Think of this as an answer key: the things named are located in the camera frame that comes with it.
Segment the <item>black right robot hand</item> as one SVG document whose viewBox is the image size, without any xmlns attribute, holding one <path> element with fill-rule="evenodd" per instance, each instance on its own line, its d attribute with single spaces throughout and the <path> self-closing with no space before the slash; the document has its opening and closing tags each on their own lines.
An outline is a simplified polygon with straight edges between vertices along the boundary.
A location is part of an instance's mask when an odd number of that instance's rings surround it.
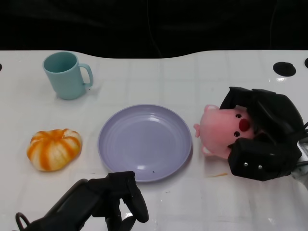
<svg viewBox="0 0 308 231">
<path fill-rule="evenodd" d="M 228 157 L 233 175 L 258 181 L 289 176 L 300 162 L 300 141 L 308 138 L 308 125 L 285 95 L 258 89 L 230 87 L 221 109 L 247 109 L 253 121 L 253 139 L 238 138 Z"/>
</svg>

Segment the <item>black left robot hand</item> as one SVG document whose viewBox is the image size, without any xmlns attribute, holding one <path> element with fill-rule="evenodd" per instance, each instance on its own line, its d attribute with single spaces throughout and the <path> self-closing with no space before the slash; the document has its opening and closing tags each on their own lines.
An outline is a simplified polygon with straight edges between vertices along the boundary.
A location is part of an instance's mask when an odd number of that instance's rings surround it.
<svg viewBox="0 0 308 231">
<path fill-rule="evenodd" d="M 90 218 L 104 218 L 110 231 L 129 231 L 145 223 L 149 214 L 132 171 L 109 173 L 105 178 L 82 179 L 27 231 L 79 231 Z"/>
</svg>

